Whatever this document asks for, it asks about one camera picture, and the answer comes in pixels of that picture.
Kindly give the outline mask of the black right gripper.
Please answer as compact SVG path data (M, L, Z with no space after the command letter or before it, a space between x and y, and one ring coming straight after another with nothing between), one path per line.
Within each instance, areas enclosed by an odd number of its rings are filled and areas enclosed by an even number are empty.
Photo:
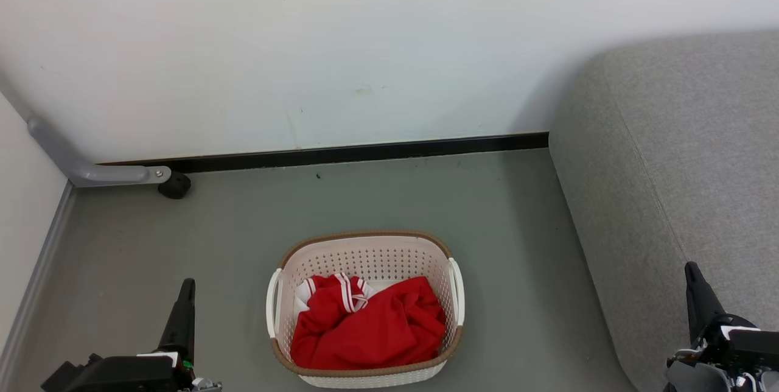
M690 342L706 342L702 360L728 374L778 369L778 333L763 331L724 307L694 261L685 264L685 300Z

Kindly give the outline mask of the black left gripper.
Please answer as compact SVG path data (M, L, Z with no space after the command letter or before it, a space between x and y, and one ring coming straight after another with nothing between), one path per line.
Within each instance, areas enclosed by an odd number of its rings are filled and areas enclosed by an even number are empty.
M80 391L191 390L195 376L184 362L194 363L196 286L194 279L184 279L159 340L160 351L178 355L92 355L80 374Z

